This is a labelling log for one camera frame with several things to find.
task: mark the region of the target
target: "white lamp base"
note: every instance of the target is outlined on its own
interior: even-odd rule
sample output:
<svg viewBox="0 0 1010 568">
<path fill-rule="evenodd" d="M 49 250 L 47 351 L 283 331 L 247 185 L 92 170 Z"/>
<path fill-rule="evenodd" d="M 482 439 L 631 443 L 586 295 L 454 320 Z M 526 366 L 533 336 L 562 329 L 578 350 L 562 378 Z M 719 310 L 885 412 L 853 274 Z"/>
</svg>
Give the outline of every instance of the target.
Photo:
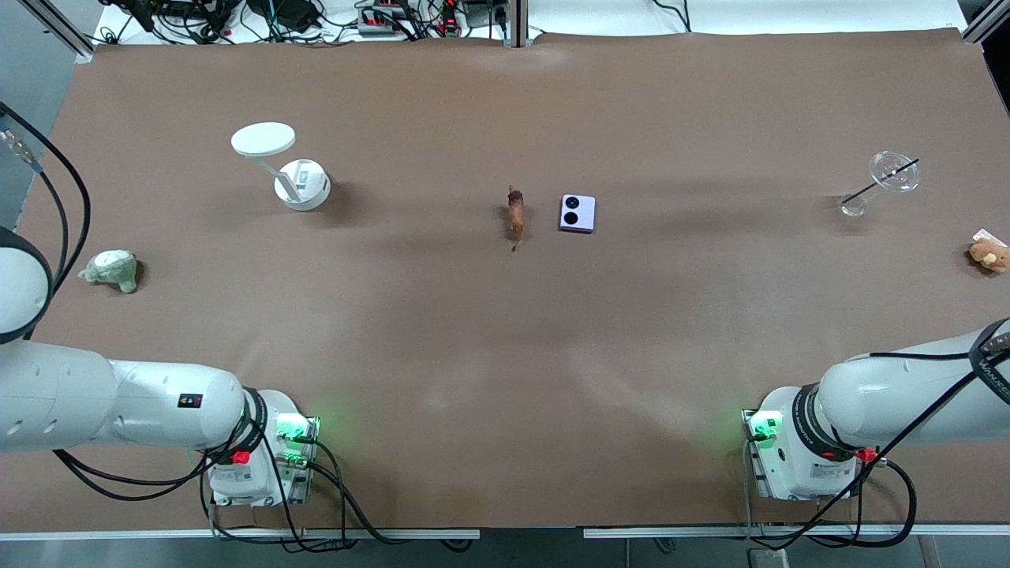
<svg viewBox="0 0 1010 568">
<path fill-rule="evenodd" d="M 292 200 L 281 182 L 274 180 L 274 191 L 288 207 L 296 211 L 308 211 L 322 205 L 329 197 L 329 176 L 318 163 L 312 160 L 295 160 L 281 168 L 281 172 L 291 178 L 298 192 L 299 200 Z"/>
</svg>

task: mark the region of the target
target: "brown stuffed toy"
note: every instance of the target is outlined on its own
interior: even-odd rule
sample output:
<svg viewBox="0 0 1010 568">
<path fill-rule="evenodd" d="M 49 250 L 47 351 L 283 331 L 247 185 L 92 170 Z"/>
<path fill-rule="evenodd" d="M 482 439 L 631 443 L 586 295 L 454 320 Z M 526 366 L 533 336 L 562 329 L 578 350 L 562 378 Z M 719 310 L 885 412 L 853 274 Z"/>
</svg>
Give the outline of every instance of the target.
<svg viewBox="0 0 1010 568">
<path fill-rule="evenodd" d="M 1010 249 L 995 241 L 980 239 L 978 243 L 972 245 L 972 248 L 968 252 L 972 255 L 972 259 L 982 265 L 983 268 L 1001 274 L 1007 270 L 1007 259 L 1010 258 Z"/>
</svg>

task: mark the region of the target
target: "brown table surface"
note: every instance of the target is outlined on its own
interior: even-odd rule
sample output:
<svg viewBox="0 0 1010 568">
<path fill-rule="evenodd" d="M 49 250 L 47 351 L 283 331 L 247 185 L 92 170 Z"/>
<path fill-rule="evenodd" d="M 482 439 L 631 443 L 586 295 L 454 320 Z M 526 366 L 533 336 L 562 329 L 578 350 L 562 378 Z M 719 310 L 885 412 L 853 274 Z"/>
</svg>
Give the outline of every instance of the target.
<svg viewBox="0 0 1010 568">
<path fill-rule="evenodd" d="M 261 120 L 298 132 L 275 166 L 327 168 L 319 210 L 285 208 L 231 151 Z M 980 227 L 1010 238 L 1010 129 L 952 29 L 118 46 L 77 69 L 53 138 L 94 197 L 75 268 L 125 248 L 146 276 L 132 295 L 71 279 L 35 339 L 282 389 L 381 527 L 740 523 L 741 408 L 1008 312 L 1010 276 L 964 252 Z M 921 159 L 921 187 L 843 218 L 885 149 Z M 509 184 L 529 209 L 515 254 Z M 595 234 L 556 229 L 565 193 L 598 198 Z M 50 255 L 55 218 L 34 189 L 21 230 Z M 179 449 L 75 453 L 188 469 Z M 894 456 L 920 520 L 1008 520 L 1010 444 Z M 130 504 L 48 454 L 0 468 L 4 532 L 206 527 L 195 486 Z M 868 518 L 903 516 L 889 476 Z M 297 508 L 336 524 L 327 495 Z M 813 510 L 760 500 L 758 518 Z"/>
</svg>

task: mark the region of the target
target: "black straw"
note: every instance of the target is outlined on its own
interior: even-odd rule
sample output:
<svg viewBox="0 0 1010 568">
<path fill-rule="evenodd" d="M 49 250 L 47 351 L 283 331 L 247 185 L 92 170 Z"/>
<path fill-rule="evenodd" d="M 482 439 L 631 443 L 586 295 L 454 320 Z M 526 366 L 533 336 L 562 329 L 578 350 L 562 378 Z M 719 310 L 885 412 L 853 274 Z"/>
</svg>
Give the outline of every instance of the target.
<svg viewBox="0 0 1010 568">
<path fill-rule="evenodd" d="M 901 168 L 898 168 L 897 170 L 895 170 L 895 171 L 891 172 L 890 174 L 884 176 L 884 179 L 881 180 L 881 181 L 889 180 L 889 179 L 897 176 L 899 173 L 904 172 L 905 170 L 911 168 L 912 166 L 915 166 L 918 163 L 919 163 L 919 159 L 916 158 L 915 160 L 912 160 L 911 162 L 909 162 L 908 164 L 905 164 Z M 867 187 L 861 189 L 860 191 L 856 191 L 855 193 L 853 193 L 853 194 L 849 195 L 848 197 L 844 198 L 841 201 L 841 204 L 844 205 L 845 203 L 848 203 L 852 199 L 855 199 L 856 197 L 858 197 L 858 196 L 863 195 L 864 193 L 870 191 L 871 189 L 874 188 L 875 185 L 877 185 L 877 181 L 876 180 L 874 181 L 874 183 L 868 185 Z"/>
</svg>

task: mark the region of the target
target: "gray floor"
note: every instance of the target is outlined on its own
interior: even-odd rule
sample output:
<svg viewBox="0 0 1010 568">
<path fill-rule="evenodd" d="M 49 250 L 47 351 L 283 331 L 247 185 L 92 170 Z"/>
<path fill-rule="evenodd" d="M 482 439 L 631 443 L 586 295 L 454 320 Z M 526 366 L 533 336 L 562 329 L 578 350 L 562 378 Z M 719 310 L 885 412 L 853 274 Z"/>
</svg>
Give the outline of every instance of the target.
<svg viewBox="0 0 1010 568">
<path fill-rule="evenodd" d="M 966 4 L 978 0 L 967 0 Z M 93 29 L 100 13 L 97 0 L 60 0 L 82 29 Z M 0 0 L 0 99 L 48 132 L 70 85 L 74 57 L 12 0 Z M 39 145 L 30 143 L 37 151 Z M 7 152 L 0 152 L 0 225 L 11 227 L 21 210 L 31 180 L 28 168 Z M 928 568 L 1010 565 L 1010 539 L 1002 537 L 945 537 L 927 541 L 936 551 Z M 733 541 L 683 539 L 677 550 L 663 556 L 651 541 L 585 541 L 577 530 L 488 531 L 473 549 L 451 554 L 437 543 L 383 547 L 362 543 L 336 555 L 290 556 L 276 547 L 220 543 L 210 539 L 143 541 L 0 542 L 0 568 L 75 566 L 80 568 L 210 568 L 241 565 L 247 568 L 329 566 L 338 558 L 349 568 L 379 566 L 444 568 L 464 566 L 551 566 L 582 568 L 692 566 L 743 567 L 752 545 Z M 790 549 L 793 567 L 866 568 L 924 567 L 920 543 L 909 539 L 889 550 L 829 551 L 803 541 Z"/>
</svg>

